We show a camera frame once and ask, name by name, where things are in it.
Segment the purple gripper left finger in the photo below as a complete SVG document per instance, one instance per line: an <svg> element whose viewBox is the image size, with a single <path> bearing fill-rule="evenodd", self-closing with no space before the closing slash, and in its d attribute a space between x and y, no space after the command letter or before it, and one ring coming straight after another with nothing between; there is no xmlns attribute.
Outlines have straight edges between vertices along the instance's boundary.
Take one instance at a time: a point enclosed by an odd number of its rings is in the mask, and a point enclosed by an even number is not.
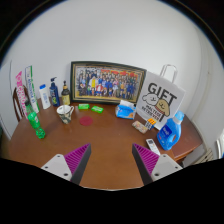
<svg viewBox="0 0 224 224"><path fill-rule="evenodd" d="M42 169L79 185L90 155L91 145L85 144L66 155L56 154Z"/></svg>

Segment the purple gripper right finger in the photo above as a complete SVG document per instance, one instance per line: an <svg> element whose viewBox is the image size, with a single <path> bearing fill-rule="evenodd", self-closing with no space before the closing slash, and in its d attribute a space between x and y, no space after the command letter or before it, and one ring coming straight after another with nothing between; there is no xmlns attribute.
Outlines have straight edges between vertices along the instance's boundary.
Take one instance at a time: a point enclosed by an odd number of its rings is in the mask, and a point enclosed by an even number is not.
<svg viewBox="0 0 224 224"><path fill-rule="evenodd" d="M150 184L182 169L182 167L167 154L157 155L136 143L132 145L132 154L144 185Z"/></svg>

